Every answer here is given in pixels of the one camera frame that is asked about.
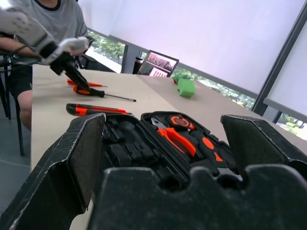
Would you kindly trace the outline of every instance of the floor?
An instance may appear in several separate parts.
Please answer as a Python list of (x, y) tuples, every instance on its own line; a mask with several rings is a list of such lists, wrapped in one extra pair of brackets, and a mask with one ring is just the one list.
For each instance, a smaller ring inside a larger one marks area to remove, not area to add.
[(23, 130), (25, 156), (20, 156), (15, 102), (11, 98), (12, 119), (5, 117), (0, 100), (0, 215), (8, 207), (30, 174), (31, 132)]

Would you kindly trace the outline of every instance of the robotic arm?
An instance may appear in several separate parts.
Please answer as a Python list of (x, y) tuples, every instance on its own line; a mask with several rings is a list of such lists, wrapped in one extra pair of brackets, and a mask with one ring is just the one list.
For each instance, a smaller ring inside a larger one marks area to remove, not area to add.
[(56, 74), (65, 71), (82, 89), (89, 90), (87, 80), (74, 67), (74, 59), (67, 52), (70, 47), (87, 49), (86, 37), (64, 39), (57, 45), (54, 37), (36, 19), (13, 6), (0, 7), (0, 31), (19, 36), (26, 46), (43, 57), (43, 63), (50, 65)]

